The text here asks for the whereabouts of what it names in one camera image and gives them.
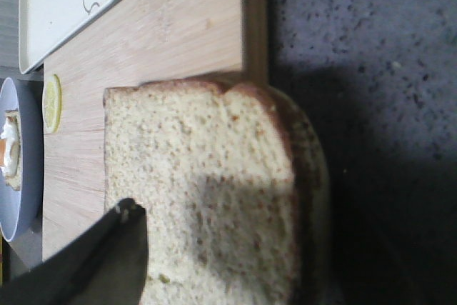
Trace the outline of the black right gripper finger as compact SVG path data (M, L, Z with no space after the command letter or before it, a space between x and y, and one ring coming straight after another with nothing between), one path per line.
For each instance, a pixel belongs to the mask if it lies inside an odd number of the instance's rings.
M80 237L1 287L2 304L139 304L149 257L146 210L121 200Z

